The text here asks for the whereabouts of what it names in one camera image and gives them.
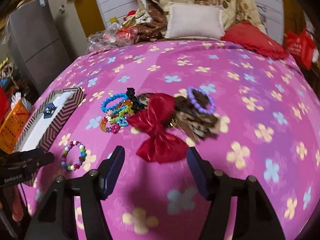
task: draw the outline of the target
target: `white pillow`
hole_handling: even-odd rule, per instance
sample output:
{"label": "white pillow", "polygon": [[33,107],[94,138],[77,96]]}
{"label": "white pillow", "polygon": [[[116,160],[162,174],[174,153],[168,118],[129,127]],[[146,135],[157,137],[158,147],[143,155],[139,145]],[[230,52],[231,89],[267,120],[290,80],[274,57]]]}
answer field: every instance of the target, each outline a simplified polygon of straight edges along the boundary
{"label": "white pillow", "polygon": [[166,39],[215,40],[224,36],[223,7],[169,2]]}

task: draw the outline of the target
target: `purple beaded bracelet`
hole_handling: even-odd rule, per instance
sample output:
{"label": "purple beaded bracelet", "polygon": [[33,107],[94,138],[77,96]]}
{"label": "purple beaded bracelet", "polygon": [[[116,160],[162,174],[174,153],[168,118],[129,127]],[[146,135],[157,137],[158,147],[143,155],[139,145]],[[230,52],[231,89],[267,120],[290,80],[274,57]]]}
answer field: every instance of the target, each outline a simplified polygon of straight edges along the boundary
{"label": "purple beaded bracelet", "polygon": [[[210,103],[210,109],[204,109],[201,107],[201,105],[196,101],[195,96],[193,95],[193,90],[200,92],[203,95],[206,95],[208,97],[209,103]],[[188,87],[187,89],[187,94],[188,94],[188,98],[190,99],[191,103],[194,105],[194,107],[203,114],[213,114],[216,106],[214,104],[214,101],[212,100],[212,98],[202,89],[199,88],[194,88],[194,87]]]}

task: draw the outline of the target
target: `pillow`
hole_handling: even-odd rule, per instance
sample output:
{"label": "pillow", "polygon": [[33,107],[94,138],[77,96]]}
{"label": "pillow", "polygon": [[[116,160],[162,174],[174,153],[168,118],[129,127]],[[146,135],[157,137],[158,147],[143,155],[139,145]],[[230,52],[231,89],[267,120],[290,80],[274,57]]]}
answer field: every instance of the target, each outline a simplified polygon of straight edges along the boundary
{"label": "pillow", "polygon": [[245,49],[252,50],[271,59],[285,59],[288,52],[276,41],[269,38],[257,27],[249,22],[241,22],[231,26],[222,41],[231,41],[242,45]]}
{"label": "pillow", "polygon": [[169,2],[166,39],[215,40],[224,35],[221,6]]}

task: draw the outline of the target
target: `gray refrigerator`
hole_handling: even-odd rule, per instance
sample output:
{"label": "gray refrigerator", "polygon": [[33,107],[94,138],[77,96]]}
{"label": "gray refrigerator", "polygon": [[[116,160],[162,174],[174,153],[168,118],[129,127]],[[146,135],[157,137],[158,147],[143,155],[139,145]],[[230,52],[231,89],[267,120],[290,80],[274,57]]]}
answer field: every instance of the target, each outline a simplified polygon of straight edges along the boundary
{"label": "gray refrigerator", "polygon": [[9,16],[8,47],[15,65],[39,97],[70,64],[47,0],[33,0]]}

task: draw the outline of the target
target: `bedsheet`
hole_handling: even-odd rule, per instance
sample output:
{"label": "bedsheet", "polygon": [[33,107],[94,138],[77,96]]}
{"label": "bedsheet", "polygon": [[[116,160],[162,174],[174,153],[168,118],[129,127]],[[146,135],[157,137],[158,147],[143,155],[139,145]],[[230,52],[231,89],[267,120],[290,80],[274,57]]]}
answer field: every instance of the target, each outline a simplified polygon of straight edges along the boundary
{"label": "bedsheet", "polygon": [[[229,176],[258,178],[276,211],[286,239],[293,240],[320,197],[320,102],[290,56],[273,61],[221,41],[168,41],[133,45],[79,57],[47,88],[35,106],[56,88],[81,87],[86,98],[69,118],[50,149],[55,163],[24,187],[30,213],[53,179],[79,177],[99,166],[117,145],[126,158],[113,194],[102,202],[114,240],[198,239],[209,203],[196,190],[186,160],[146,163],[135,153],[148,135],[130,126],[103,133],[101,103],[134,87],[137,93],[186,96],[200,87],[215,100],[220,135],[199,144],[175,130],[202,158]],[[86,161],[62,171],[60,155],[73,140],[87,149]],[[78,158],[72,149],[68,162]],[[225,235],[231,239],[235,202]],[[79,239],[85,239],[80,199],[75,199]]]}

